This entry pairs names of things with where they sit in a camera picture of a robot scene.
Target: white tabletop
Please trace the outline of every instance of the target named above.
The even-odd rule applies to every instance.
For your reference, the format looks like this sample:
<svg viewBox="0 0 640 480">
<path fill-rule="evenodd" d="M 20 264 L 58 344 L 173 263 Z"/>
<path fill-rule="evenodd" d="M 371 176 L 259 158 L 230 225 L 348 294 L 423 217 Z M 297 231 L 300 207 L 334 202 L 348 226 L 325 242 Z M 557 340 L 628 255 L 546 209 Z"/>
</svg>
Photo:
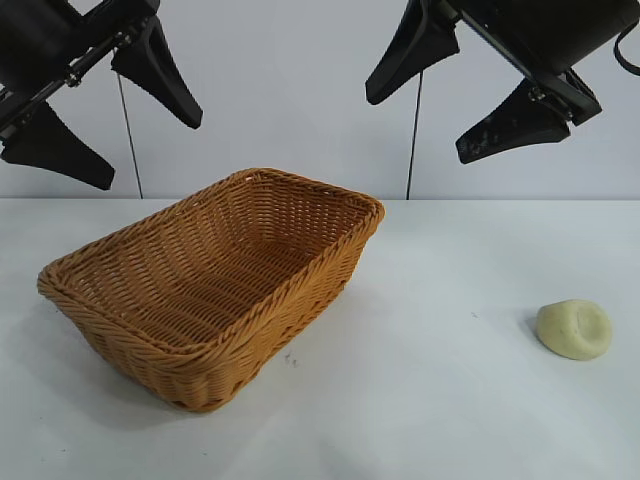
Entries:
<svg viewBox="0 0 640 480">
<path fill-rule="evenodd" d="M 640 203 L 387 202 L 343 295 L 226 407 L 173 410 L 39 297 L 49 261 L 169 201 L 0 201 L 0 479 L 640 478 Z M 560 358 L 538 307 L 600 303 Z"/>
</svg>

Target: basket rim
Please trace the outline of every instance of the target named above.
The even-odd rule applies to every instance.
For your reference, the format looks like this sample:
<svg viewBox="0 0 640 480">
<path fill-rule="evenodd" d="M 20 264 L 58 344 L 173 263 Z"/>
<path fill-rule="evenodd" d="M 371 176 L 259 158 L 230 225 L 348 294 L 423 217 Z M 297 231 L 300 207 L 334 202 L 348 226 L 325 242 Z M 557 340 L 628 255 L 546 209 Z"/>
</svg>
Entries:
<svg viewBox="0 0 640 480">
<path fill-rule="evenodd" d="M 72 290 L 67 286 L 68 282 L 62 278 L 66 273 L 72 271 L 73 267 L 89 261 L 94 255 L 108 253 L 115 247 L 119 246 L 123 241 L 126 242 L 130 238 L 131 231 L 134 228 L 139 228 L 145 222 L 148 223 L 148 225 L 140 231 L 142 234 L 162 227 L 166 223 L 170 223 L 176 214 L 187 211 L 189 208 L 194 208 L 199 204 L 200 200 L 206 198 L 210 201 L 215 199 L 218 195 L 224 195 L 226 188 L 229 186 L 235 185 L 241 181 L 247 181 L 250 177 L 256 175 L 267 175 L 275 179 L 303 184 L 311 188 L 319 188 L 325 192 L 330 192 L 335 195 L 359 201 L 370 211 L 356 225 L 354 225 L 351 230 L 345 232 L 335 242 L 328 245 L 300 271 L 292 275 L 285 282 L 280 284 L 273 292 L 224 328 L 214 339 L 208 342 L 194 343 L 192 345 L 178 347 L 152 338 L 144 331 L 118 318 L 116 315 L 109 313 L 107 310 L 97 306 L 75 290 Z M 164 215 L 167 215 L 167 218 L 160 220 Z M 113 232 L 101 239 L 95 240 L 62 258 L 54 260 L 41 271 L 38 277 L 38 290 L 42 295 L 53 301 L 55 300 L 52 298 L 53 295 L 51 295 L 51 291 L 55 292 L 59 296 L 65 297 L 75 304 L 81 305 L 84 309 L 100 318 L 101 322 L 115 325 L 122 330 L 124 335 L 128 337 L 135 337 L 138 341 L 143 342 L 146 349 L 152 347 L 156 351 L 156 354 L 164 353 L 171 356 L 193 358 L 203 352 L 211 351 L 212 347 L 215 347 L 217 351 L 222 352 L 225 349 L 221 347 L 228 346 L 233 338 L 238 337 L 239 333 L 242 332 L 244 334 L 242 335 L 243 337 L 252 336 L 254 331 L 257 330 L 255 324 L 259 323 L 253 322 L 252 320 L 257 317 L 268 317 L 272 310 L 281 306 L 284 301 L 289 300 L 291 295 L 287 295 L 287 293 L 292 290 L 291 287 L 297 284 L 302 286 L 306 283 L 308 281 L 309 272 L 317 272 L 320 270 L 323 265 L 328 264 L 328 262 L 332 260 L 333 257 L 345 247 L 345 245 L 363 237 L 368 239 L 373 235 L 378 224 L 384 218 L 384 215 L 385 209 L 382 203 L 367 194 L 354 192 L 342 187 L 326 184 L 317 180 L 311 180 L 300 175 L 283 172 L 273 168 L 250 168 L 236 172 L 229 177 L 174 203 L 173 205 L 143 218 L 142 220 L 117 230 L 116 232 Z"/>
</svg>

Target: black robotic arm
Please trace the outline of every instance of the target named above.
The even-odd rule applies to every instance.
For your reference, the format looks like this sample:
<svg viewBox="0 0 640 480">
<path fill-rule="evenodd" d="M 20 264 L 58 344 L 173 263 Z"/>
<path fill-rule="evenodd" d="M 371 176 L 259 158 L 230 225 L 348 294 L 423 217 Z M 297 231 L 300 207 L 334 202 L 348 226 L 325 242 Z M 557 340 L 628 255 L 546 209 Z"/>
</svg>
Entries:
<svg viewBox="0 0 640 480">
<path fill-rule="evenodd" d="M 619 41 L 638 24 L 637 0 L 409 0 L 391 45 L 366 83 L 378 104 L 414 75 L 458 53 L 455 27 L 464 21 L 515 66 L 524 80 L 457 142 L 470 163 L 516 147 L 559 142 L 602 111 L 573 66 L 621 34 L 616 58 L 632 73 Z"/>
<path fill-rule="evenodd" d="M 85 15 L 66 0 L 0 0 L 0 157 L 107 190 L 114 170 L 46 100 L 75 87 L 110 52 L 112 68 L 198 128 L 202 110 L 173 61 L 160 0 L 104 0 Z"/>
</svg>

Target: wicker basket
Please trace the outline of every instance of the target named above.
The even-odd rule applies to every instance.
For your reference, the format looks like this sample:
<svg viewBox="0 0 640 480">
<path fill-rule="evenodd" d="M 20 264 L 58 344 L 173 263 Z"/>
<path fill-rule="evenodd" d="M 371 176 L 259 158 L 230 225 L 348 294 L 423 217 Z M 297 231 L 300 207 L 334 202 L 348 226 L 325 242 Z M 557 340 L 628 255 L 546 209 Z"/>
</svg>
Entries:
<svg viewBox="0 0 640 480">
<path fill-rule="evenodd" d="M 366 195 L 246 170 L 53 262 L 38 290 L 120 371 L 211 411 L 336 298 L 383 216 Z"/>
</svg>

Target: white wall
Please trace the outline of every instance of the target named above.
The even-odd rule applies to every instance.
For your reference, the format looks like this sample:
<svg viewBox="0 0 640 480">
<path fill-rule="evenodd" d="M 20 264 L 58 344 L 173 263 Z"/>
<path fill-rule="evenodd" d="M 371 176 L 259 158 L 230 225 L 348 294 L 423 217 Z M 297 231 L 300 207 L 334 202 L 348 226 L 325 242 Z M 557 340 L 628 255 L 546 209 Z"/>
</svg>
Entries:
<svg viewBox="0 0 640 480">
<path fill-rule="evenodd" d="M 405 194 L 417 81 L 383 106 L 364 82 L 405 0 L 165 0 L 159 16 L 205 111 L 190 131 L 128 82 L 147 197 L 181 197 L 270 166 L 373 193 Z"/>
<path fill-rule="evenodd" d="M 97 2 L 71 3 L 84 12 Z M 122 99 L 109 60 L 90 71 L 78 88 L 64 87 L 50 103 L 65 124 L 116 169 L 111 191 L 102 192 L 56 173 L 0 161 L 0 197 L 137 197 Z"/>
<path fill-rule="evenodd" d="M 560 144 L 511 150 L 461 165 L 455 141 L 498 106 L 521 75 L 464 25 L 462 53 L 424 75 L 412 198 L 640 198 L 640 78 L 612 44 L 575 69 L 604 112 Z M 640 29 L 623 43 L 640 63 Z"/>
</svg>

